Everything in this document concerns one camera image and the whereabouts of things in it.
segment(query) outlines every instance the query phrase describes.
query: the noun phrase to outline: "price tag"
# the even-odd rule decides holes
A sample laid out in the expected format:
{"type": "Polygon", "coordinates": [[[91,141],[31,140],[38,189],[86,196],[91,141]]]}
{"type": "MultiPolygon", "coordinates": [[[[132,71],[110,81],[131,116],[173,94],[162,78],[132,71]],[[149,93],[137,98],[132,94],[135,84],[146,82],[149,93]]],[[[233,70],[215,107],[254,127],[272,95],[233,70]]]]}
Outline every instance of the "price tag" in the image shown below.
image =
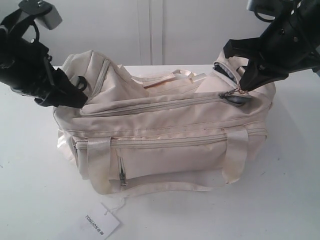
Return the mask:
{"type": "Polygon", "coordinates": [[[99,204],[58,234],[55,240],[105,240],[120,222],[99,204]]]}

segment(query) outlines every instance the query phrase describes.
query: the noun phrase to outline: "robotic arm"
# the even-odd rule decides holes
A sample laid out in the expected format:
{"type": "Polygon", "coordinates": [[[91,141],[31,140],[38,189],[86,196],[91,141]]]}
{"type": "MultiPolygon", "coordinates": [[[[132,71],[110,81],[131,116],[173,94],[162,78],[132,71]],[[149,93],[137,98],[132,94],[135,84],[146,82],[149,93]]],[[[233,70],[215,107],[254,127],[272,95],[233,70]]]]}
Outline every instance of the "robotic arm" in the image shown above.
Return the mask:
{"type": "MultiPolygon", "coordinates": [[[[249,59],[243,66],[238,91],[252,91],[265,84],[284,80],[290,73],[320,70],[320,0],[265,0],[280,8],[258,7],[265,14],[274,14],[265,32],[257,38],[229,40],[223,48],[226,58],[249,59]]],[[[56,8],[43,0],[23,0],[19,9],[0,24],[0,82],[14,92],[35,97],[41,106],[82,108],[87,96],[82,92],[87,81],[79,77],[74,86],[61,69],[55,70],[49,49],[39,42],[38,20],[48,29],[61,23],[56,8]],[[36,37],[28,42],[22,37],[33,26],[36,37]]]]}

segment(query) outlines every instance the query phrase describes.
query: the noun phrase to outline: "zippered pocket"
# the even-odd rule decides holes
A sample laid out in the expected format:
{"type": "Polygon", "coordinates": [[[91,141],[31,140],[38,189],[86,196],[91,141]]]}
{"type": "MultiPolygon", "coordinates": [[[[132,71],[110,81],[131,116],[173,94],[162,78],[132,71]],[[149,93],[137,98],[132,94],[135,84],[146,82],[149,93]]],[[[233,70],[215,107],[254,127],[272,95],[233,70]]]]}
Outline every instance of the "zippered pocket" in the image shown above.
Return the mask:
{"type": "MultiPolygon", "coordinates": [[[[255,158],[267,134],[265,128],[248,129],[248,159],[255,158]]],[[[121,186],[126,186],[129,179],[147,175],[221,168],[227,140],[227,134],[222,128],[158,136],[112,138],[110,179],[120,180],[121,186]]],[[[87,145],[86,140],[76,143],[78,156],[79,152],[82,152],[82,157],[85,157],[87,145]]],[[[88,164],[86,161],[87,158],[83,161],[79,159],[79,168],[82,162],[88,164]]]]}
{"type": "Polygon", "coordinates": [[[190,105],[207,104],[214,102],[223,102],[224,99],[219,97],[219,93],[214,93],[211,96],[203,96],[196,98],[187,98],[181,100],[171,100],[164,102],[143,103],[129,106],[121,106],[113,109],[108,109],[99,112],[85,113],[81,112],[83,117],[115,117],[124,115],[134,115],[146,112],[156,112],[161,110],[176,109],[187,107],[190,105]]]}

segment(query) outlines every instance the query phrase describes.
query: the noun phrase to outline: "bag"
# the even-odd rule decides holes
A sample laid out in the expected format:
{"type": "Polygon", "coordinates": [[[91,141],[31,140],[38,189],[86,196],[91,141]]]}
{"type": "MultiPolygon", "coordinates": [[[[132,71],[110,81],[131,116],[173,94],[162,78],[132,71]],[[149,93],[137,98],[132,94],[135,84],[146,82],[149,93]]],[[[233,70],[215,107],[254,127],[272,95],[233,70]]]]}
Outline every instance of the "bag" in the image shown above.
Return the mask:
{"type": "Polygon", "coordinates": [[[140,78],[100,53],[71,55],[62,70],[74,85],[85,77],[88,100],[82,109],[54,109],[58,147],[99,194],[209,191],[234,183],[266,140],[276,92],[273,83],[249,94],[232,91],[246,64],[222,52],[214,63],[219,72],[140,78]]]}

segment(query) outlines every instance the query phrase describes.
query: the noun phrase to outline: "white tabletop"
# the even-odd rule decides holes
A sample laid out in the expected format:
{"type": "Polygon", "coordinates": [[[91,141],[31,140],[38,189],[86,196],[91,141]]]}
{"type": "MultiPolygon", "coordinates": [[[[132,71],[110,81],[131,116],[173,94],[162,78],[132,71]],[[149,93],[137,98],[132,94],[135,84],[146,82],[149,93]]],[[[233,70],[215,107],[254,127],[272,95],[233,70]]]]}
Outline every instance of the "white tabletop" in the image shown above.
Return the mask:
{"type": "MultiPolygon", "coordinates": [[[[130,66],[133,75],[211,65],[130,66]]],[[[50,240],[87,210],[117,199],[98,195],[57,151],[52,108],[0,85],[0,239],[50,240]]],[[[212,192],[129,198],[110,240],[320,239],[320,78],[310,70],[277,83],[269,138],[235,184],[212,192]]]]}

